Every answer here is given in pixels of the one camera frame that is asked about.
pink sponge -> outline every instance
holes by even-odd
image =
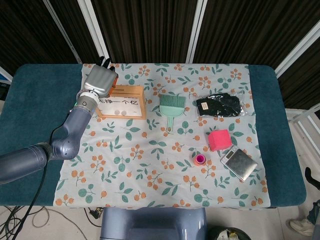
[[[228,130],[212,131],[209,134],[209,145],[212,151],[227,149],[232,145]]]

orange flower pattern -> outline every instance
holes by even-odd
[[[83,80],[93,64],[84,64]],[[81,138],[78,156],[64,161],[53,204],[67,207],[230,207],[270,206],[257,138],[253,95],[245,64],[114,63],[119,85],[144,88],[146,120],[93,114]],[[195,100],[215,93],[242,93],[246,116],[198,116]],[[167,130],[159,95],[186,98],[184,113]],[[208,135],[227,129],[233,145],[258,166],[241,182],[211,151]],[[206,157],[197,166],[194,158]]]

floor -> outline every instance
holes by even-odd
[[[294,140],[296,152],[300,162],[301,169],[309,166],[316,179],[320,179],[320,160],[311,144],[305,139],[305,135],[295,124],[290,124],[292,137]],[[320,199],[320,191],[309,183],[305,183],[307,189],[307,198],[304,204],[293,207],[279,207],[274,209],[264,209],[259,211],[239,211],[227,208],[208,208],[206,211],[209,225],[235,227],[245,231],[252,240],[310,240],[310,237],[302,236],[291,230],[287,222],[289,219],[303,219],[308,215],[312,203]],[[72,208],[53,208],[63,213],[67,218],[74,221],[83,231],[88,240],[97,240],[100,236],[100,228],[91,225],[83,209]],[[3,223],[9,212],[0,207],[0,225]],[[49,212],[47,225],[42,228],[34,228],[33,218],[28,217],[24,228],[17,237],[17,240],[82,240],[84,237],[81,232],[68,220],[64,219],[56,212]],[[40,226],[48,219],[45,211],[40,212],[34,218],[34,224]],[[102,219],[92,221],[100,225]]]

